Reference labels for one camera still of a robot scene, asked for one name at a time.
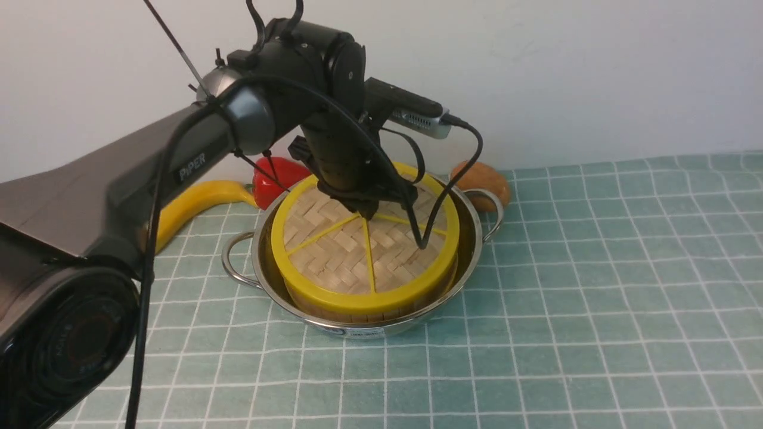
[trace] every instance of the brown potato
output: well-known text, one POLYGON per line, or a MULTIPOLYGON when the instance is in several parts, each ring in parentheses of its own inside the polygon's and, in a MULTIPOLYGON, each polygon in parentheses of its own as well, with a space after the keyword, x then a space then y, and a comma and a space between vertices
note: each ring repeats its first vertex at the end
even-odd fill
MULTIPOLYGON (((450 173, 450 176, 455 176, 466 164, 466 161, 456 166, 450 173)), ((509 204, 511 200, 511 189, 509 188, 509 182, 499 172, 487 164, 476 163, 468 172, 456 183, 462 191, 467 189, 486 189, 493 192, 498 199, 504 204, 504 207, 509 204)), ((493 203, 481 196, 470 195, 469 201, 475 206, 477 211, 491 212, 495 211, 493 203)))

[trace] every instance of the woven bamboo lid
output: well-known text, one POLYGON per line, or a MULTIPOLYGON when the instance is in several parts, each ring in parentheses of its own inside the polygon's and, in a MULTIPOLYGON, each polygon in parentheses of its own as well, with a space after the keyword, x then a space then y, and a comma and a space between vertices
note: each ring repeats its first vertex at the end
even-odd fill
MULTIPOLYGON (((412 167, 396 167, 409 179, 416 174, 412 167)), ((414 211, 423 232, 443 187, 430 176, 417 187, 414 211)), ((448 196, 436 215, 429 244, 421 250, 400 205, 381 202, 375 217, 366 221, 320 192, 311 176, 278 208, 271 238, 276 264, 303 309, 383 314, 411 308, 450 280, 459 221, 448 196)))

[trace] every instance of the wire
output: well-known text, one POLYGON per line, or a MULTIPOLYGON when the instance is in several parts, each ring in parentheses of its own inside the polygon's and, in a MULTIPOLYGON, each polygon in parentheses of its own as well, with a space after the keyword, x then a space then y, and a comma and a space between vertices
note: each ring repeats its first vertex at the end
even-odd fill
POLYGON ((291 32, 294 31, 295 27, 297 27, 297 24, 299 24, 299 21, 302 19, 302 12, 304 12, 304 2, 302 0, 297 0, 294 14, 289 18, 286 27, 284 27, 284 30, 281 32, 281 38, 291 36, 291 32))
POLYGON ((185 61, 185 65, 188 66, 188 68, 191 70, 191 73, 193 73, 193 76, 196 78, 199 88, 201 88, 201 90, 204 91, 204 94, 206 94, 207 97, 210 97, 211 94, 209 90, 207 89, 207 86, 204 84, 204 80, 201 79, 201 75, 198 74, 196 67, 193 67, 193 63, 191 63, 191 60, 188 58, 188 55, 185 55, 185 51, 183 50, 183 48, 180 47, 178 40, 175 39, 175 36, 172 35, 172 32, 167 27, 167 24, 165 24, 162 17, 159 16, 159 12, 156 11, 156 9, 151 4, 150 0, 143 0, 143 3, 146 4, 149 11, 151 11, 151 14, 156 19, 156 22, 158 22, 159 26, 161 26, 162 30, 164 30, 164 34, 166 34, 167 37, 169 37, 169 41, 172 42, 172 45, 175 46, 175 49, 178 51, 178 53, 180 53, 180 57, 182 57, 183 61, 185 61))
POLYGON ((252 0, 246 0, 246 8, 249 9, 249 15, 252 15, 252 21, 257 28, 257 42, 254 43, 252 51, 259 52, 262 49, 262 45, 265 44, 265 22, 262 17, 257 13, 257 9, 254 8, 252 0))
POLYGON ((454 186, 456 186, 456 183, 461 180, 461 178, 477 163, 477 160, 479 159, 480 155, 482 155, 482 146, 484 145, 484 141, 482 140, 482 134, 477 131, 477 128, 474 128, 470 125, 470 123, 463 121, 461 118, 458 118, 456 116, 446 114, 443 116, 443 121, 447 122, 448 124, 451 124, 455 127, 463 128, 472 134, 474 134, 475 138, 477 139, 477 149, 474 152, 474 155, 472 155, 471 158, 469 158, 469 161, 461 168, 461 171, 456 173, 455 176, 451 177, 448 183, 445 185, 445 188, 443 188, 443 191, 439 194, 437 197, 437 200, 434 202, 434 206, 432 207, 432 214, 430 214, 429 221, 427 222, 427 229, 425 234, 427 237, 429 237, 429 234, 432 231, 432 228, 434 227, 434 221, 435 221, 435 215, 437 214, 437 210, 439 210, 439 207, 443 204, 443 201, 445 201, 446 195, 450 193, 450 191, 453 189, 454 186))
MULTIPOLYGON (((262 169, 262 167, 258 166, 257 163, 255 163, 254 161, 250 160, 246 155, 244 155, 243 151, 241 149, 237 149, 236 148, 233 151, 233 155, 236 158, 241 158, 242 160, 246 161, 247 164, 251 165, 252 168, 257 170, 260 174, 265 176, 268 180, 270 180, 271 182, 274 182, 276 185, 278 185, 278 187, 280 187, 281 189, 285 190, 286 192, 289 192, 288 188, 286 186, 283 186, 278 181, 278 177, 277 176, 276 177, 270 176, 264 169, 262 169)), ((273 174, 275 174, 275 167, 273 166, 273 161, 270 158, 268 158, 268 161, 270 161, 270 168, 273 170, 273 174)))
POLYGON ((390 130, 389 128, 381 127, 379 129, 403 137, 403 139, 408 142, 411 150, 414 152, 414 156, 416 157, 416 168, 418 170, 418 173, 416 173, 416 179, 413 180, 413 183, 415 184, 421 182, 421 179, 424 178, 424 173, 427 172, 427 165, 424 163, 424 155, 421 153, 421 149, 419 148, 419 145, 416 143, 414 138, 408 134, 401 133, 400 131, 390 130))
POLYGON ((275 179, 275 181, 278 182, 278 172, 275 171, 275 165, 273 165, 273 152, 271 152, 270 149, 268 149, 265 152, 262 152, 262 155, 268 160, 268 164, 270 165, 270 170, 273 171, 273 179, 275 179))
POLYGON ((159 233, 159 216, 162 211, 162 190, 169 173, 170 163, 183 136, 196 124, 209 118, 214 113, 214 105, 207 104, 187 116, 172 132, 165 150, 156 166, 156 184, 153 190, 153 202, 148 224, 148 239, 143 260, 143 278, 140 281, 140 307, 138 311, 137 333, 135 336, 135 359, 133 362, 130 399, 127 403, 127 418, 124 426, 134 429, 137 423, 140 388, 143 384, 143 364, 146 358, 146 333, 148 331, 148 313, 151 303, 151 285, 153 284, 153 262, 156 255, 156 236, 159 233))

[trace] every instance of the steel pot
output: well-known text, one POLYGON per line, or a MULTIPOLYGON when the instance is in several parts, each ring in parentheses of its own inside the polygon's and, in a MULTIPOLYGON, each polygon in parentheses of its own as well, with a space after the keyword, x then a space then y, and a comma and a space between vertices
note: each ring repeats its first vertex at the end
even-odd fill
POLYGON ((420 310, 411 314, 406 314, 405 316, 400 316, 399 318, 373 323, 343 323, 317 318, 303 312, 294 305, 294 302, 291 300, 291 297, 286 290, 284 279, 275 264, 270 246, 270 231, 273 218, 275 217, 278 207, 280 207, 286 197, 285 193, 279 196, 270 207, 260 215, 261 219, 264 219, 264 221, 259 229, 238 234, 228 241, 222 253, 223 268, 232 279, 236 280, 241 285, 262 289, 276 304, 293 314, 297 319, 323 332, 327 332, 328 334, 355 339, 381 338, 399 334, 400 332, 407 331, 430 318, 436 313, 436 310, 439 307, 443 306, 446 302, 461 292, 466 280, 477 266, 477 261, 482 252, 483 244, 489 241, 501 227, 501 224, 503 224, 503 205, 501 204, 501 200, 492 192, 484 189, 471 189, 466 192, 453 189, 450 192, 450 195, 456 204, 461 224, 456 280, 450 290, 439 299, 425 308, 421 308, 420 310), (467 194, 483 195, 495 204, 497 209, 495 225, 493 225, 489 232, 484 236, 477 211, 468 200, 467 194), (250 279, 237 272, 230 263, 230 252, 233 249, 233 246, 247 239, 252 239, 252 266, 254 267, 256 279, 250 279))

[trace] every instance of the banana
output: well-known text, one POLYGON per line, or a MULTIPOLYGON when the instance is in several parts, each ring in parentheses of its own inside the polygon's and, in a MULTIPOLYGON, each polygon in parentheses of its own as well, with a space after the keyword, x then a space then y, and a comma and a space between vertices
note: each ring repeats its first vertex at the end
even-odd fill
POLYGON ((156 237, 156 252, 160 252, 194 216, 215 205, 233 202, 245 202, 257 207, 252 192, 243 184, 232 180, 201 182, 186 189, 162 209, 156 237))

